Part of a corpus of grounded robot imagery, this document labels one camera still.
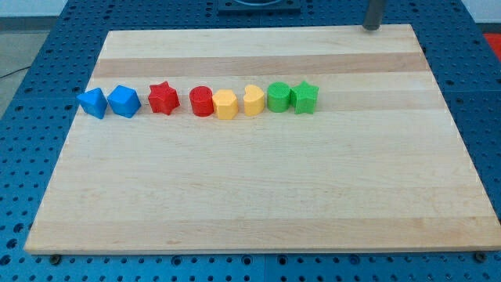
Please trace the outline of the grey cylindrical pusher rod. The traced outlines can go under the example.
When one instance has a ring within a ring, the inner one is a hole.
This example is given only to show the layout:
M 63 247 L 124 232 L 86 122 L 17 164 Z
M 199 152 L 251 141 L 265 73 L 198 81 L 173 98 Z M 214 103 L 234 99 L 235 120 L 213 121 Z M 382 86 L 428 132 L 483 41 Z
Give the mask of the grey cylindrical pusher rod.
M 387 0 L 369 0 L 362 27 L 367 31 L 376 31 L 380 28 L 384 17 Z

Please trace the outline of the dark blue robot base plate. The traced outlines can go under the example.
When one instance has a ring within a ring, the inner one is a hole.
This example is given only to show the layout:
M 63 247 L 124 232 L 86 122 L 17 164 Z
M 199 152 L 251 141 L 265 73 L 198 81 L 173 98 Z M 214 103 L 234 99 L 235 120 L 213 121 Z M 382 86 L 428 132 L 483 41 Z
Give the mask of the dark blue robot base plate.
M 218 14 L 299 12 L 301 0 L 217 0 Z

